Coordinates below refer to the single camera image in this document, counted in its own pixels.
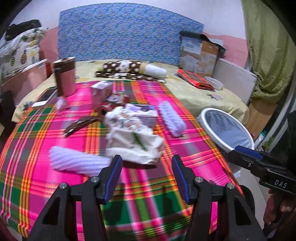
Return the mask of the person right hand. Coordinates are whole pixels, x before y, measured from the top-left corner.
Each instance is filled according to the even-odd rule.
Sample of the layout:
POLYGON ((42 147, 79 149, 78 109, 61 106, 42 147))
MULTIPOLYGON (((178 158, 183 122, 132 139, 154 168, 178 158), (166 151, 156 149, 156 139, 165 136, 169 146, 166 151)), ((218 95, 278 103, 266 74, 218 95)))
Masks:
POLYGON ((295 234, 295 196, 269 189, 270 197, 263 216, 265 236, 274 232, 274 240, 289 240, 295 234))

